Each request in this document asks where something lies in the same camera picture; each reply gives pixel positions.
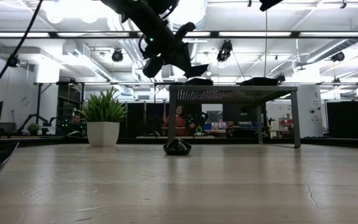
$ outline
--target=green plant leaves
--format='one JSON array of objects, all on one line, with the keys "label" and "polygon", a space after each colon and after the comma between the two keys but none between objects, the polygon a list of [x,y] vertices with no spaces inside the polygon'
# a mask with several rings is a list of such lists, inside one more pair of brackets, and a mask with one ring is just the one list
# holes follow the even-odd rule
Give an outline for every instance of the green plant leaves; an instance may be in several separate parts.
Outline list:
[{"label": "green plant leaves", "polygon": [[40,129],[40,126],[38,124],[35,123],[31,123],[28,125],[27,130],[32,132],[32,131],[38,131]]},{"label": "green plant leaves", "polygon": [[84,108],[82,113],[88,122],[120,122],[125,116],[126,112],[122,103],[119,103],[117,97],[113,95],[117,90],[108,90],[106,94],[102,91],[99,97],[91,95],[88,106]]}]

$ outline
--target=wooden table surface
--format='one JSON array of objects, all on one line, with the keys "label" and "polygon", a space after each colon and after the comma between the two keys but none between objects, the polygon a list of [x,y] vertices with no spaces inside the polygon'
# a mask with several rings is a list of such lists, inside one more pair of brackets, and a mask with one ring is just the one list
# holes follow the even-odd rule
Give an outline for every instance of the wooden table surface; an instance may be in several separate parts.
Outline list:
[{"label": "wooden table surface", "polygon": [[18,148],[0,173],[0,224],[20,223],[358,223],[358,149]]}]

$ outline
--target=cable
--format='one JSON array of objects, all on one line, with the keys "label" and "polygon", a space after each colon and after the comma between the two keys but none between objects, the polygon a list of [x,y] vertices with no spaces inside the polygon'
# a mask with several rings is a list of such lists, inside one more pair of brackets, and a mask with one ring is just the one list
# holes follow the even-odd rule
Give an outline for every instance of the cable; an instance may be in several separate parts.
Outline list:
[{"label": "cable", "polygon": [[173,6],[171,9],[169,9],[169,12],[168,12],[167,14],[165,14],[161,19],[162,19],[162,20],[166,19],[166,18],[173,12],[173,10],[176,9],[177,6],[178,6],[178,5]]},{"label": "cable", "polygon": [[6,81],[6,90],[5,90],[5,97],[4,97],[4,102],[6,102],[6,96],[7,96],[7,91],[9,90],[9,80],[11,79],[11,68],[9,68],[9,72],[7,75],[7,81]]},{"label": "cable", "polygon": [[142,53],[142,56],[144,57],[144,50],[142,49],[141,43],[143,38],[145,38],[145,35],[143,34],[142,37],[140,37],[139,39],[139,43],[137,44],[137,46],[139,47],[140,52]]},{"label": "cable", "polygon": [[242,72],[242,69],[241,69],[241,67],[240,67],[239,61],[237,60],[236,54],[234,53],[234,51],[232,51],[232,53],[233,53],[233,55],[234,55],[234,59],[235,59],[236,62],[237,62],[237,66],[238,66],[239,69],[240,69],[241,75],[242,75],[242,77],[244,78],[244,81],[246,81],[246,77],[244,76],[244,73]]},{"label": "cable", "polygon": [[[11,54],[11,56],[10,56],[9,58],[15,57],[15,56],[17,55],[18,51],[20,50],[20,48],[22,47],[22,45],[23,45],[25,39],[27,38],[27,35],[29,34],[29,32],[30,32],[30,30],[31,30],[32,25],[33,25],[34,22],[35,22],[35,19],[37,18],[37,14],[38,14],[38,12],[39,12],[40,9],[41,9],[41,5],[42,5],[42,2],[43,2],[43,1],[44,1],[44,0],[40,0],[40,1],[38,2],[38,6],[37,6],[37,8],[35,9],[34,14],[32,15],[32,18],[31,18],[31,21],[30,21],[30,24],[29,24],[27,30],[24,32],[24,35],[23,35],[23,37],[21,38],[19,44],[17,45],[17,47],[15,48],[15,50],[13,51],[13,53]],[[9,59],[6,61],[6,64],[5,64],[4,68],[3,68],[2,71],[0,72],[0,79],[2,78],[2,76],[4,75],[4,73],[6,72],[6,70],[7,70],[7,68],[8,68],[8,63],[9,63],[9,61],[10,61]]]},{"label": "cable", "polygon": [[266,77],[266,61],[267,61],[267,10],[266,10],[266,40],[265,40],[265,72],[264,72],[264,77]]},{"label": "cable", "polygon": [[336,79],[336,74],[335,74],[335,62],[333,61],[333,70],[334,70],[334,80]]}]

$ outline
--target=white pillar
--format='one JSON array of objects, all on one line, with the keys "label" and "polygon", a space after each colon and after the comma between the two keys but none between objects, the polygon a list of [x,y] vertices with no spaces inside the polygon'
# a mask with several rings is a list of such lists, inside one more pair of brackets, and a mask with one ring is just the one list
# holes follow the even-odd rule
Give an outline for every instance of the white pillar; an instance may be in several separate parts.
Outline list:
[{"label": "white pillar", "polygon": [[301,138],[323,136],[322,109],[319,86],[298,86]]},{"label": "white pillar", "polygon": [[[42,60],[38,65],[35,65],[35,82],[37,83],[55,83],[59,81],[60,65],[56,62],[53,62],[49,58]],[[42,89],[44,90],[47,87],[47,84],[44,84]],[[51,85],[41,94],[40,102],[40,116],[50,120],[52,117],[57,115],[57,96],[58,96],[58,86]],[[53,121],[52,126],[56,126],[56,120]],[[55,134],[53,128],[49,129],[49,134]]]}]

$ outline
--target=white planter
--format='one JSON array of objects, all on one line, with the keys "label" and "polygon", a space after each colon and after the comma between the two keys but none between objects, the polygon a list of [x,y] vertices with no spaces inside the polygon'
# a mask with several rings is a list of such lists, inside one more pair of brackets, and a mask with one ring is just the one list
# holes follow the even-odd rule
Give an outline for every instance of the white planter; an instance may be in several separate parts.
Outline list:
[{"label": "white planter", "polygon": [[91,146],[115,146],[118,140],[119,123],[88,122],[87,134]]}]

